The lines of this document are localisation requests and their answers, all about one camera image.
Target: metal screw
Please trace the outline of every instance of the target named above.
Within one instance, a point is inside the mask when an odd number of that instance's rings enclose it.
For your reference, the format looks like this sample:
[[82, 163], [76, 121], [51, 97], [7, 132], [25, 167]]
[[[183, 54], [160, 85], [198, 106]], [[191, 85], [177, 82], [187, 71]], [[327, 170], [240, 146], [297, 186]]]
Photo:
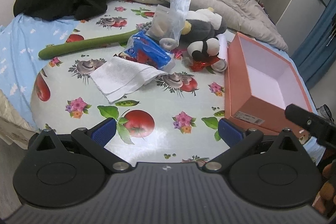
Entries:
[[219, 162], [211, 161], [205, 165], [206, 169], [211, 171], [217, 171], [222, 168], [222, 165]]
[[118, 162], [115, 162], [112, 167], [115, 169], [115, 170], [118, 170], [118, 171], [125, 171], [128, 169], [129, 167], [129, 164], [127, 162], [124, 162], [124, 161], [118, 161]]

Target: red foil wrapper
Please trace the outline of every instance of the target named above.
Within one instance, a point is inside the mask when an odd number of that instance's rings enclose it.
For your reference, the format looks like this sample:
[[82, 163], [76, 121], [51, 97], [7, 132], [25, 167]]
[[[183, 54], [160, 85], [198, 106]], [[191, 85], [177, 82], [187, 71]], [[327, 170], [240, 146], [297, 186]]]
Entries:
[[190, 66], [192, 71], [201, 71], [207, 66], [211, 66], [212, 64], [218, 62], [220, 59], [217, 56], [210, 56], [206, 62], [194, 61], [193, 65]]

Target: blue gripper pad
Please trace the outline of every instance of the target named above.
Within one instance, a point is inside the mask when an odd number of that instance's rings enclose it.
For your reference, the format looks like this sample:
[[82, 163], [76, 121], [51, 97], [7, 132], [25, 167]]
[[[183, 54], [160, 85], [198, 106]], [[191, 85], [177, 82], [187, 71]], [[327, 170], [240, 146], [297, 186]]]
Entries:
[[219, 120], [218, 134], [229, 147], [233, 147], [244, 137], [243, 133], [226, 119]]
[[114, 137], [116, 131], [117, 122], [115, 119], [112, 119], [94, 131], [91, 134], [91, 139], [104, 147]]

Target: gray floor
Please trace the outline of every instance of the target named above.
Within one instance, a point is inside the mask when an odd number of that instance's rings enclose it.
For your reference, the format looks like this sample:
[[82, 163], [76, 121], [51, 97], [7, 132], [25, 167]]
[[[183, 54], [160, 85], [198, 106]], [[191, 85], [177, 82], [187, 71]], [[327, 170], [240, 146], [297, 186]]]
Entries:
[[13, 174], [26, 154], [16, 144], [8, 145], [0, 139], [0, 218], [6, 218], [21, 204], [13, 188]]

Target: cardboard box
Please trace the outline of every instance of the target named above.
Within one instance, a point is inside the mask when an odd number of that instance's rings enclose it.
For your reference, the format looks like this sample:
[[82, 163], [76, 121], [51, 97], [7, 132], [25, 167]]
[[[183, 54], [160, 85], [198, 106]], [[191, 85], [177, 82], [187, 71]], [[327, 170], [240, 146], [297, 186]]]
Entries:
[[228, 48], [225, 90], [225, 116], [233, 123], [266, 135], [277, 135], [289, 127], [302, 137], [302, 128], [288, 121], [284, 113], [292, 103], [312, 112], [295, 69], [288, 60], [241, 33]]

